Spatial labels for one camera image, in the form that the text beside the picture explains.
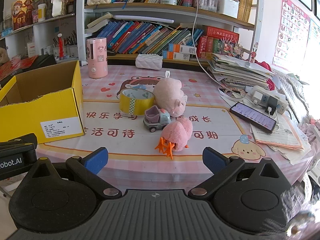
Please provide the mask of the pink plush duck orange feet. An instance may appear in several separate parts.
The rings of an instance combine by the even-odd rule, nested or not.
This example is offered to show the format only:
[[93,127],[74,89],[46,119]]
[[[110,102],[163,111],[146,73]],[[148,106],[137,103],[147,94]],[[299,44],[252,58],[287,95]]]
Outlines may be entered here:
[[192,122],[187,118],[178,118],[163,128],[155,149],[172,160],[174,152],[181,152],[189,147],[188,141],[192,133]]

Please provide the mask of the yellow tape roll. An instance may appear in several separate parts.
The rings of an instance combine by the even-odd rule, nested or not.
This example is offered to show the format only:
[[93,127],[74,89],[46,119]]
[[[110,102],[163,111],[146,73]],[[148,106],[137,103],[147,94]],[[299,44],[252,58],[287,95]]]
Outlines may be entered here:
[[124,115],[141,116],[153,106],[155,96],[152,92],[140,88],[123,89],[120,93],[119,109]]

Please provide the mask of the purple grey toy truck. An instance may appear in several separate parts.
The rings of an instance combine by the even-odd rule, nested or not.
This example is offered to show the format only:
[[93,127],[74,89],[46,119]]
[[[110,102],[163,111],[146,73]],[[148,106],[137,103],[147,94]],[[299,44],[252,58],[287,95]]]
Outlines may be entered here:
[[163,129],[170,123],[171,116],[169,112],[163,108],[159,108],[157,105],[153,105],[144,113],[143,124],[152,133]]

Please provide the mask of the pink plush pig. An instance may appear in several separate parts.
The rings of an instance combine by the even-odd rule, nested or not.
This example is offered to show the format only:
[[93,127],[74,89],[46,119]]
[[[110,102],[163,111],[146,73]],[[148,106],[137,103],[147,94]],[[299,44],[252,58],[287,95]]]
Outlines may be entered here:
[[172,117],[183,115],[187,103],[187,96],[182,90],[180,80],[166,77],[155,85],[153,94],[158,107],[167,110]]

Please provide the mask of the yellow cardboard box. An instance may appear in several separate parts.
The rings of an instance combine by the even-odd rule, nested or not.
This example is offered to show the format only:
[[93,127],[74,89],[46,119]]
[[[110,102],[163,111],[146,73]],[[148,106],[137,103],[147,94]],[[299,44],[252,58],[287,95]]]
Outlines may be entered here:
[[80,64],[15,75],[1,89],[1,141],[33,133],[38,143],[84,135]]

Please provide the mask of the black smartphone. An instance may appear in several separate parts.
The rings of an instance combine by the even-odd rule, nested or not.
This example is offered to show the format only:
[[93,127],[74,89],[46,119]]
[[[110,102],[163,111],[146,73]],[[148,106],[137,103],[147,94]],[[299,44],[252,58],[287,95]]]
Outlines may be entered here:
[[229,111],[266,133],[271,134],[277,124],[276,120],[241,102],[237,102]]

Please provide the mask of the pink cartoon table mat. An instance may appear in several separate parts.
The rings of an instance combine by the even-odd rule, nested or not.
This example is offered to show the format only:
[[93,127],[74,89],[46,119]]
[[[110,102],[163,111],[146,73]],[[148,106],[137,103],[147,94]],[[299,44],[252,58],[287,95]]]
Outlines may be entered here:
[[63,162],[108,151],[100,176],[121,189],[191,188],[212,174],[202,153],[210,147],[249,163],[271,158],[290,183],[301,180],[313,159],[306,135],[283,114],[262,114],[272,142],[298,146],[297,154],[267,145],[267,134],[230,112],[232,102],[200,72],[109,66],[92,79],[81,68],[84,135],[37,147],[41,157]]

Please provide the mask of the stack of papers and notebooks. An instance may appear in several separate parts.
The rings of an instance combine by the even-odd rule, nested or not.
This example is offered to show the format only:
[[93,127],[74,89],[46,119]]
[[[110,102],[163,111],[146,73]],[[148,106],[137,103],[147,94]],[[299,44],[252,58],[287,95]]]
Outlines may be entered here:
[[208,71],[213,78],[226,87],[259,86],[266,90],[274,90],[274,73],[256,63],[251,63],[228,55],[212,54]]

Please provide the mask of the orange white box lower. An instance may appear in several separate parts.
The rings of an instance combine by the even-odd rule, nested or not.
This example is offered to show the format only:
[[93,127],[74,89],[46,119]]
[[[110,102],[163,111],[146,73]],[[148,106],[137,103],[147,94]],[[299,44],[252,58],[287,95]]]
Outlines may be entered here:
[[180,60],[180,61],[189,61],[190,55],[185,53],[173,52],[173,51],[162,51],[162,56],[164,59],[170,60]]

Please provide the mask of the orange white box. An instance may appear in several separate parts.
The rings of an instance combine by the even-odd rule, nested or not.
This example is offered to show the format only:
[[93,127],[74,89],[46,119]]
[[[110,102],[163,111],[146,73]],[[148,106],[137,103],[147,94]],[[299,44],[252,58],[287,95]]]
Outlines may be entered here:
[[190,55],[185,53],[173,52],[173,51],[162,51],[162,56],[164,59],[170,60],[180,60],[180,61],[189,61]]
[[196,55],[196,48],[193,46],[186,46],[181,44],[169,44],[169,51],[175,53],[184,53],[190,55]]

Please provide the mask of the white quilted pouch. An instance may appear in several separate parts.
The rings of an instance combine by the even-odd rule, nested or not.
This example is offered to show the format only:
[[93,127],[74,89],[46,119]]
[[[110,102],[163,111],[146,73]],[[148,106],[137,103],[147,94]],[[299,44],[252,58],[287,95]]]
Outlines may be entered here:
[[163,57],[157,54],[138,54],[135,60],[137,68],[160,70],[163,65]]

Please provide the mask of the fortune god paper bag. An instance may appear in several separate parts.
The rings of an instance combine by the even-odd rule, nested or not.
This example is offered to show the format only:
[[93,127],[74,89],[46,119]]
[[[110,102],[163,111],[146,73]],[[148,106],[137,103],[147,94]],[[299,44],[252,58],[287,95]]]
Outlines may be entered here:
[[33,0],[17,0],[11,9],[13,31],[33,23]]

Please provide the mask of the white bookshelf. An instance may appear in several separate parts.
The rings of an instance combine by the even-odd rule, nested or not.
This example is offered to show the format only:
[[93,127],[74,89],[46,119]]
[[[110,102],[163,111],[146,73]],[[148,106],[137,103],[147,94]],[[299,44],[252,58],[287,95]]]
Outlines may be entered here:
[[109,3],[86,6],[86,0],[76,0],[75,14],[79,61],[82,65],[86,64],[86,38],[93,35],[85,33],[89,17],[98,17],[104,12],[110,12],[113,16],[146,16],[173,20],[174,25],[196,22],[196,24],[199,24],[200,26],[210,25],[230,29],[235,33],[238,33],[240,29],[247,29],[253,31],[253,34],[249,37],[251,39],[251,48],[245,50],[246,53],[250,54],[259,44],[264,10],[263,5],[264,0],[257,0],[257,3],[252,5],[252,9],[256,10],[255,24],[250,24],[217,12],[179,5],[158,3]]

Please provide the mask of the white pen holder box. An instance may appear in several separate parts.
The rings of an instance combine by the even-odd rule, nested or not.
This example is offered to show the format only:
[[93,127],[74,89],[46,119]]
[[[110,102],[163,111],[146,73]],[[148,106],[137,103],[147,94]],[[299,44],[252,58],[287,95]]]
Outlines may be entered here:
[[217,13],[238,18],[239,1],[217,0]]

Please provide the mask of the alphabet wall poster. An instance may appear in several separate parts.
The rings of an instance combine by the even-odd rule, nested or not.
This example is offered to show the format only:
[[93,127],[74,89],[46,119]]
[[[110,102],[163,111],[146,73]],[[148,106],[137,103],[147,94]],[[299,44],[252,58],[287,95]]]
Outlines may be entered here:
[[310,17],[291,0],[282,0],[280,25],[272,63],[295,72],[302,63],[309,36]]

